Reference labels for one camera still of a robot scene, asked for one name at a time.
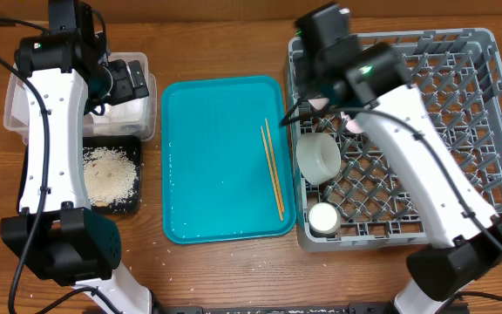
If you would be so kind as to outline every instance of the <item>chopsticks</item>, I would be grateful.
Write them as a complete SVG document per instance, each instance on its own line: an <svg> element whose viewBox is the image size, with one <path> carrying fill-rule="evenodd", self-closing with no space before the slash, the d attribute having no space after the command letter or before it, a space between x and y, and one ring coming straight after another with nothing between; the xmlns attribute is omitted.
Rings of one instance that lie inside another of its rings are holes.
<svg viewBox="0 0 502 314"><path fill-rule="evenodd" d="M275 191L276 206L278 207L278 215L280 216L280 221L283 221L284 216L282 215L282 213L284 212L284 201L282 200L282 190L280 188L280 180L278 178L278 169L276 168L275 151L272 147L272 139L270 137L270 128L268 127L268 120L265 119L265 122L267 124L267 135L268 135L268 143L270 144L270 154L268 153L268 145L267 145L267 139L265 138L265 132L261 126L262 144L265 147L265 154L267 155L268 171L270 172L270 180L272 181L272 188Z"/></svg>

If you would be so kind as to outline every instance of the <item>black tray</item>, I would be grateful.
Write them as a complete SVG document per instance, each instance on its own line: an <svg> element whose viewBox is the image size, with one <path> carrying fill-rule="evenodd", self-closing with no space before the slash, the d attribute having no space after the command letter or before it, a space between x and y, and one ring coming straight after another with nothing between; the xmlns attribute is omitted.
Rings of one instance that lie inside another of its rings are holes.
<svg viewBox="0 0 502 314"><path fill-rule="evenodd" d="M109 149L116 149L125 152L125 156L135 164L135 170L137 172L137 179L133 182L133 195L129 197L125 202L120 204L110 204L106 207L94 206L92 204L92 210L100 214L133 214L139 210L140 207L140 186L142 182L142 172L140 165L142 164L142 151L140 140L136 136L126 135L126 136L94 136L83 138L83 153L87 149L94 149L98 147L107 147ZM23 173L21 175L21 184L18 189L17 198L17 212L19 210L19 201L23 196L24 184L26 182L26 173L28 167L28 146L24 151L24 162L23 162Z"/></svg>

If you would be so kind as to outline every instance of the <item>wooden chopstick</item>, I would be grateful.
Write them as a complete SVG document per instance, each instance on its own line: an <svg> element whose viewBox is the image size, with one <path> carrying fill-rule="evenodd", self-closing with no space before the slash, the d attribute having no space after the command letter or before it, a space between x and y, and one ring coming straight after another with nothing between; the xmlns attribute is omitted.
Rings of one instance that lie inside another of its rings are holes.
<svg viewBox="0 0 502 314"><path fill-rule="evenodd" d="M280 203L282 205L282 213L283 213L284 212L284 199L282 198L282 189L280 188L280 179L278 178L278 169L276 168L275 150L272 147L272 139L270 138L270 127L268 127L267 118L265 118L265 123L267 124L268 144L270 145L270 154L272 155L272 164L273 164L273 167L275 170L276 190L278 191L278 197L280 198Z"/></svg>
<svg viewBox="0 0 502 314"><path fill-rule="evenodd" d="M272 165L270 164L270 155L268 154L267 139L265 139L265 132L262 129L262 126L261 126L261 133L262 133L262 144L265 146L265 154L267 155L268 171L270 172L270 180L272 181L272 189L275 191L276 207L278 207L278 215L280 216L280 221L283 221L284 217L282 216L282 208L280 207L280 198L278 197L278 192L276 191L275 176L273 175L273 172L272 172Z"/></svg>

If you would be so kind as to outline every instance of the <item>wooden surface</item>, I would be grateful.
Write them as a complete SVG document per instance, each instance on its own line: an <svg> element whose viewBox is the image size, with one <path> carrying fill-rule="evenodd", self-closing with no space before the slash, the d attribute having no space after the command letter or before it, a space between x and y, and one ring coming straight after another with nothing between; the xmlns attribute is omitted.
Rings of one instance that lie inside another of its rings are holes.
<svg viewBox="0 0 502 314"><path fill-rule="evenodd" d="M352 24L355 32L487 27L495 34L502 57L502 17L357 18ZM160 92L188 79L266 74L282 82L284 57L294 34L290 21L111 24L108 30L113 51L143 51L148 56ZM19 27L0 28L0 54L11 61L18 40L33 34ZM20 137L2 126L9 76L0 66L0 218L16 214L24 152ZM197 128L198 122L187 127ZM294 230L257 241L174 245L162 232L159 147L158 128L155 138L144 144L144 205L136 215L114 220L122 236L123 262L164 305L210 308L388 301L406 285L404 258L419 247L307 253L299 247ZM16 264L17 258L0 240L0 313L6 309ZM502 264L471 289L502 295ZM68 290L40 281L26 270L17 309L37 311ZM470 303L472 313L502 313L502 304L475 298ZM56 313L79 313L92 306L87 297L77 296Z"/></svg>
<svg viewBox="0 0 502 314"><path fill-rule="evenodd" d="M329 0L85 0L107 23L295 19ZM502 0L338 0L353 17L502 15ZM47 21L48 0L0 0L0 17Z"/></svg>

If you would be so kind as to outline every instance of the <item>wooden table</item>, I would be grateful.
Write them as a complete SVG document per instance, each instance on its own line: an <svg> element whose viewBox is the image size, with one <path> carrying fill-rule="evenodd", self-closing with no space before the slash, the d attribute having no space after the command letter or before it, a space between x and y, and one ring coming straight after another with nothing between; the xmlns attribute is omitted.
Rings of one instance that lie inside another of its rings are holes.
<svg viewBox="0 0 502 314"><path fill-rule="evenodd" d="M354 32L486 27L499 43L502 17L358 18ZM143 51L159 91L176 81L267 74L282 83L291 21L255 23L111 24L113 51ZM18 40L35 32L0 28L0 54L12 60ZM24 145L2 126L10 74L0 66L0 219L14 215ZM187 127L197 128L197 120ZM407 283L404 258L419 247L360 252L307 253L295 230L272 239L192 246L166 239L161 221L160 136L144 144L142 205L136 215L117 216L123 262L137 280L152 289L164 305L289 306L388 301ZM0 313L5 312L17 258L0 240ZM502 264L471 286L502 295ZM68 288L40 281L25 270L17 296L19 312L40 310ZM502 304L469 299L473 313L502 313ZM57 313L93 307L76 296Z"/></svg>

